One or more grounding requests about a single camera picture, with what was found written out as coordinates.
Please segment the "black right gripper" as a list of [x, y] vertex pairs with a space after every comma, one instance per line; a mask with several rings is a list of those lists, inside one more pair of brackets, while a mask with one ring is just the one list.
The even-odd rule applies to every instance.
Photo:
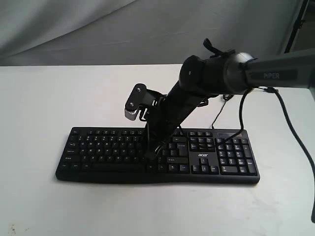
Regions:
[[144, 156], [147, 161], [154, 160], [151, 145], [161, 145], [169, 139], [175, 129], [207, 99], [208, 96], [186, 91], [176, 83], [167, 96], [160, 98], [156, 107], [149, 109], [145, 126]]

